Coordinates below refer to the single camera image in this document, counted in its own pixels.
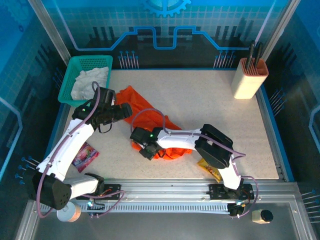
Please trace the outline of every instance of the cable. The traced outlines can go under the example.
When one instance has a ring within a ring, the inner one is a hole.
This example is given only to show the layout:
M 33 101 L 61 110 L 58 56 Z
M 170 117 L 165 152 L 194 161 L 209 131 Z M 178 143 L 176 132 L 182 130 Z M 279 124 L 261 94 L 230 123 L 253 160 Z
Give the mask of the cable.
M 101 134 L 106 134 L 106 133 L 108 133 L 108 132 L 111 131 L 111 129 L 112 129 L 112 123 L 110 123 L 110 127 L 109 127 L 109 129 L 108 129 L 107 131 L 101 131 L 100 125 L 98 126 L 98 129 L 99 129 L 99 133 L 101 133 Z
M 36 211 L 37 211 L 37 214 L 39 216 L 39 218 L 43 219 L 45 217 L 47 217 L 53 210 L 53 208 L 50 208 L 50 210 L 42 215 L 41 213 L 41 210 L 40 210 L 40 194 L 41 194 L 41 189 L 42 189 L 42 186 L 43 186 L 43 183 L 44 183 L 44 179 L 45 179 L 45 176 L 47 175 L 48 173 L 48 170 L 49 168 L 51 167 L 52 165 L 52 162 L 54 161 L 56 155 L 58 154 L 59 150 L 61 149 L 61 147 L 66 143 L 66 141 L 68 140 L 69 137 L 72 136 L 72 134 L 78 130 L 83 124 L 85 124 L 87 122 L 87 120 L 94 114 L 94 112 L 96 111 L 97 107 L 98 107 L 98 104 L 99 104 L 99 99 L 100 99 L 100 88 L 99 88 L 99 84 L 96 82 L 96 81 L 93 81 L 91 86 L 92 86 L 92 89 L 94 89 L 94 85 L 96 85 L 97 87 L 97 98 L 96 98 L 96 101 L 95 101 L 95 104 L 94 104 L 94 107 L 93 109 L 91 110 L 91 112 L 88 114 L 88 116 L 83 120 L 81 121 L 74 129 L 72 129 L 68 135 L 66 135 L 63 140 L 60 142 L 60 144 L 56 147 L 55 151 L 53 152 L 52 156 L 51 156 L 51 159 L 49 160 L 49 162 L 47 163 L 43 173 L 42 173 L 42 176 L 40 178 L 40 181 L 39 181 L 39 185 L 38 185 L 38 188 L 37 188 L 37 191 L 36 191 Z
M 125 191 L 120 190 L 120 191 L 116 191 L 116 192 L 113 192 L 113 193 L 110 193 L 110 194 L 107 194 L 107 195 L 104 195 L 104 196 L 91 196 L 91 195 L 87 195 L 87 194 L 84 194 L 82 196 L 87 197 L 87 198 L 92 198 L 92 199 L 103 199 L 105 197 L 110 197 L 110 196 L 121 194 L 121 193 L 122 193 L 122 195 L 119 198 L 119 200 L 112 207 L 110 207 L 107 211 L 105 211 L 104 213 L 101 213 L 101 214 L 96 214 L 96 215 L 92 215 L 91 216 L 91 218 L 95 217 L 95 218 L 98 219 L 99 217 L 102 217 L 102 216 L 108 214 L 110 211 L 112 211 L 120 203 L 120 201 L 122 200 L 122 198 L 125 195 Z
M 240 159 L 240 158 L 242 158 L 242 157 L 245 157 L 246 154 L 244 154 L 244 153 L 242 153 L 242 152 L 235 151 L 235 150 L 233 150 L 233 149 L 231 149 L 231 148 L 229 148 L 229 147 L 221 144 L 220 142 L 212 139 L 211 137 L 209 137 L 209 136 L 207 136 L 207 135 L 204 135 L 204 134 L 201 134 L 201 133 L 170 132 L 170 130 L 168 131 L 168 130 L 166 129 L 166 118 L 165 118 L 165 115 L 164 115 L 160 110 L 158 110 L 158 109 L 155 109 L 155 108 L 146 108 L 146 109 L 138 112 L 137 115 L 132 119 L 132 122 L 131 122 L 131 125 L 130 125 L 130 131 L 131 131 L 131 133 L 133 132 L 134 121 L 136 120 L 136 118 L 137 118 L 140 114 L 142 114 L 142 113 L 144 113 L 144 112 L 146 112 L 146 111 L 155 111 L 155 112 L 159 113 L 159 114 L 162 116 L 162 128 L 163 128 L 163 131 L 164 131 L 166 134 L 169 134 L 169 135 L 187 135 L 187 136 L 193 135 L 193 136 L 199 136 L 199 137 L 202 137 L 202 138 L 204 138 L 204 139 L 207 139 L 207 140 L 213 142 L 214 144 L 218 145 L 220 148 L 223 148 L 224 150 L 227 150 L 228 152 L 232 153 L 233 156 L 234 156 L 234 158 L 231 160 L 233 169 L 234 169 L 234 171 L 235 171 L 235 174 L 236 174 L 237 176 L 240 176 L 240 174 L 239 174 L 239 172 L 238 172 L 238 169 L 237 169 L 237 166 L 236 166 L 236 164 L 235 164 L 235 160 Z M 244 178 L 244 179 L 252 179 L 252 180 L 254 181 L 255 186 L 256 186 L 256 193 L 255 193 L 254 201 L 253 201 L 253 203 L 251 204 L 251 206 L 248 208 L 248 210 L 247 210 L 245 213 L 243 213 L 243 214 L 241 214 L 241 215 L 238 215 L 237 218 L 241 218 L 241 217 L 243 217 L 243 216 L 245 216 L 246 214 L 249 213 L 251 207 L 256 203 L 256 201 L 257 201 L 257 199 L 258 199 L 258 194 L 259 194 L 258 183 L 257 183 L 256 179 L 255 179 L 253 176 L 241 176 L 241 177 Z
M 160 153 L 159 152 L 157 152 L 157 155 L 159 156 L 159 158 L 163 158 L 165 155 L 166 155 L 166 150 L 165 149 L 163 149 L 164 151 L 163 151 L 163 154 L 162 155 L 160 155 Z
M 246 194 L 246 196 L 248 197 L 248 204 L 250 203 L 250 194 L 249 193 L 247 193 L 247 191 L 246 190 L 242 190 L 245 194 Z
M 96 199 L 93 199 L 93 203 L 97 206 L 103 206 L 105 207 L 105 205 L 103 203 L 97 203 Z
M 254 198 L 254 200 L 253 200 L 253 203 L 251 204 L 251 206 L 248 208 L 248 210 L 247 210 L 245 213 L 242 213 L 242 214 L 237 215 L 237 216 L 231 216 L 232 219 L 234 219 L 234 218 L 238 218 L 238 219 L 239 219 L 239 218 L 247 215 L 247 214 L 250 212 L 250 209 L 252 208 L 252 206 L 255 205 L 255 203 L 256 203 L 257 200 L 258 200 L 259 187 L 258 187 L 257 180 L 256 180 L 253 176 L 242 176 L 242 178 L 244 178 L 244 179 L 251 179 L 251 180 L 254 181 L 255 186 L 256 186 L 255 198 Z

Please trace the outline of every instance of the gray floor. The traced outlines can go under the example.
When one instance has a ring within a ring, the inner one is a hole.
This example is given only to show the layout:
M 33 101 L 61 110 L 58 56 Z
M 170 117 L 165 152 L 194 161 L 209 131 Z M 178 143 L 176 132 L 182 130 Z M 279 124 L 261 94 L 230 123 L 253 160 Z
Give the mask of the gray floor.
M 205 213 L 110 213 L 90 219 L 86 213 L 73 223 L 55 213 L 39 221 L 35 240 L 296 240 L 292 214 L 286 204 L 257 204 L 272 211 L 270 224 Z

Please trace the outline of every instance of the orange cloth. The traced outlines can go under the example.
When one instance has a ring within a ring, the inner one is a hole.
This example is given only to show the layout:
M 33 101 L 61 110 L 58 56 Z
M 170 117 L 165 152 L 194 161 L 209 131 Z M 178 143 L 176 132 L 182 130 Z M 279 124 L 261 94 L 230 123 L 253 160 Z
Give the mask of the orange cloth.
M 126 89 L 121 90 L 119 93 L 116 94 L 116 103 L 117 104 L 130 104 L 132 108 L 132 116 L 125 119 L 125 121 L 131 124 L 133 118 L 139 113 L 141 110 L 154 108 L 147 100 L 145 100 L 136 90 L 133 89 L 132 86 L 128 86 Z M 162 127 L 163 125 L 163 118 L 160 113 L 155 111 L 146 111 L 139 115 L 134 123 L 133 127 L 140 127 L 144 128 L 148 131 L 152 131 L 155 127 Z M 173 124 L 168 116 L 165 116 L 165 127 L 172 130 L 181 130 L 180 127 Z M 140 150 L 141 147 L 136 144 L 132 143 L 133 148 Z M 167 148 L 165 150 L 164 159 L 172 160 L 181 157 L 183 154 L 190 154 L 192 150 L 190 149 L 183 149 L 183 148 Z M 164 154 L 163 150 L 159 151 L 160 156 Z M 154 156 L 155 159 L 158 159 L 159 156 L 156 154 Z

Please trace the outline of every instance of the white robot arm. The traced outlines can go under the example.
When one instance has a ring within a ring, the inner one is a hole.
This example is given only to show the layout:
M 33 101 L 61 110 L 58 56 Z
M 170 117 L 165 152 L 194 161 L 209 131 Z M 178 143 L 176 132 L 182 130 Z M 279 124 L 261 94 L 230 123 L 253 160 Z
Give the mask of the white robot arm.
M 40 203 L 42 204 L 60 210 L 70 199 L 84 194 L 100 195 L 104 191 L 104 178 L 93 173 L 79 174 L 79 177 L 65 179 L 73 159 L 85 141 L 97 128 L 100 133 L 103 133 L 101 124 L 111 125 L 132 115 L 129 104 L 114 105 L 116 96 L 114 91 L 103 87 L 99 89 L 99 103 L 93 114 L 87 118 L 97 101 L 97 90 L 93 99 L 74 110 L 73 119 L 52 152 L 37 166 L 36 170 L 26 171 L 24 178 L 30 199 L 36 200 L 40 179 L 48 165 L 50 167 L 41 186 Z M 85 124 L 78 127 L 83 120 L 86 120 Z
M 141 146 L 140 153 L 151 160 L 159 150 L 168 148 L 191 149 L 197 151 L 205 161 L 218 169 L 223 184 L 229 189 L 236 190 L 241 182 L 241 176 L 234 168 L 234 155 L 228 150 L 209 142 L 204 137 L 214 139 L 221 145 L 232 149 L 233 142 L 222 132 L 209 124 L 195 130 L 164 130 L 155 127 L 152 132 L 136 127 L 130 139 Z

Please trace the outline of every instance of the white table surface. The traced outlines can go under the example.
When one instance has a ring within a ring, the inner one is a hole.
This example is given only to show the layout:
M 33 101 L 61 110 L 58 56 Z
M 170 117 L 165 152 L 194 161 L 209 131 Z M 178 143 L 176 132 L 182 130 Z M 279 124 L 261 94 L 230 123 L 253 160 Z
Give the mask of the white table surface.
M 234 150 L 246 153 L 236 164 L 241 175 L 278 179 L 256 97 L 233 98 L 230 85 L 234 74 L 216 70 L 114 70 L 109 88 L 119 92 L 131 85 L 184 130 L 213 125 L 233 140 Z M 67 125 L 73 112 L 71 107 Z M 212 178 L 197 165 L 201 156 L 195 151 L 175 160 L 150 161 L 131 147 L 129 138 L 130 126 L 125 121 L 114 123 L 106 134 L 96 130 L 87 142 L 100 156 L 83 173 L 117 179 Z

